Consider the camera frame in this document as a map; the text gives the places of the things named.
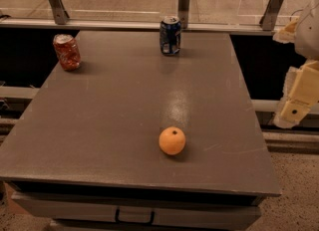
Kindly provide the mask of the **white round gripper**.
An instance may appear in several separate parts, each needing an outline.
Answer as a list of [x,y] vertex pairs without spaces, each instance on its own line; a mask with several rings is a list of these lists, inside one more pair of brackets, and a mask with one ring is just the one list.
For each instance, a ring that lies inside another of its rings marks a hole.
[[291,128],[299,124],[319,102],[319,0],[311,0],[298,19],[293,19],[273,35],[273,40],[293,43],[295,51],[307,59],[300,68],[290,67],[274,124]]

